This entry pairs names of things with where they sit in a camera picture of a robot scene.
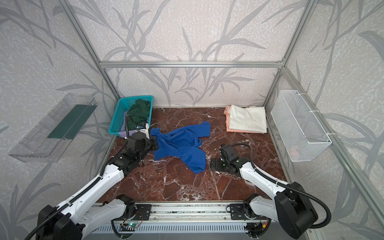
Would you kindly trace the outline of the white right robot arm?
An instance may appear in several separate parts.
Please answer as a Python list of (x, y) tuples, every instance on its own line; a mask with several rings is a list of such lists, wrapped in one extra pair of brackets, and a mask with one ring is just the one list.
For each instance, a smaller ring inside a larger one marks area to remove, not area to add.
[(289, 184), (257, 167), (251, 159), (240, 157), (234, 150), (237, 144), (223, 144), (221, 157), (210, 163), (214, 172), (225, 172), (252, 183), (269, 198), (253, 196), (244, 200), (249, 218), (264, 216), (278, 222), (292, 238), (298, 239), (318, 219), (308, 195), (298, 183)]

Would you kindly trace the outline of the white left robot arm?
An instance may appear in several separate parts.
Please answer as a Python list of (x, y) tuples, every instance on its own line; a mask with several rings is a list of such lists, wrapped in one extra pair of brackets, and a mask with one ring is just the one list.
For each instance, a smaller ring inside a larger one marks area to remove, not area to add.
[(149, 152), (158, 148), (157, 138), (149, 136), (148, 131), (128, 136), (124, 150), (110, 159), (92, 181), (57, 206), (43, 208), (38, 214), (37, 227), (26, 238), (82, 240), (108, 221), (133, 219), (138, 210), (135, 200), (126, 195), (119, 195), (96, 210), (91, 207), (138, 167)]

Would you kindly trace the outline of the blue t shirt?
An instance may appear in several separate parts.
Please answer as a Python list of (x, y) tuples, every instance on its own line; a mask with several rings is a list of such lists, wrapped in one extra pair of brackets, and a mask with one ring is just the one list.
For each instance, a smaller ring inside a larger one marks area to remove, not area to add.
[(194, 173), (199, 174), (206, 169), (206, 153), (200, 149), (201, 138), (211, 135), (211, 124), (204, 121), (198, 125), (178, 128), (169, 133), (161, 133), (159, 128), (153, 128), (150, 136), (156, 137), (159, 149), (154, 151), (155, 160), (166, 157), (176, 157)]

